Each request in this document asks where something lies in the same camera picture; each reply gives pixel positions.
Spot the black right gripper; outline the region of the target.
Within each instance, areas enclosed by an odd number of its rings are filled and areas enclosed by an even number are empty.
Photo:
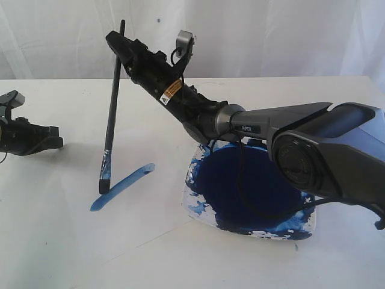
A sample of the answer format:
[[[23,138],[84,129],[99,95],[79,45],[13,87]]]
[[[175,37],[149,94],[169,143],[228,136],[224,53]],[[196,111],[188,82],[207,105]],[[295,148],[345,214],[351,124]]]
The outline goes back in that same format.
[[[167,105],[182,88],[180,78],[186,68],[186,55],[169,65],[162,51],[153,53],[144,43],[128,39],[117,31],[108,33],[105,40],[113,53],[120,57],[132,82],[140,85],[162,105]]]

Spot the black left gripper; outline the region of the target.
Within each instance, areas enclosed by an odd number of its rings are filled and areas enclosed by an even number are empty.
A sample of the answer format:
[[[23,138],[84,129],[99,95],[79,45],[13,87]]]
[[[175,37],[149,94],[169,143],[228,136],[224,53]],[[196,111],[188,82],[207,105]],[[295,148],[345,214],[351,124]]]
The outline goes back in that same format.
[[[64,145],[56,126],[40,126],[18,117],[7,121],[1,118],[1,152],[26,156]]]

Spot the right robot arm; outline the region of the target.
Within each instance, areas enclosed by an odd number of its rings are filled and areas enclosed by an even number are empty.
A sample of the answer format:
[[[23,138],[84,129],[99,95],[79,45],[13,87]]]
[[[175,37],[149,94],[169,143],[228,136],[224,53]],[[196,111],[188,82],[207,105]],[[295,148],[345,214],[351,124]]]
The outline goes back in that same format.
[[[270,160],[295,188],[320,204],[358,205],[378,217],[384,229],[384,110],[355,102],[315,102],[247,111],[204,97],[186,85],[183,73],[194,37],[181,31],[172,56],[152,52],[117,31],[109,48],[134,84],[156,99],[201,145],[244,137],[266,141]]]

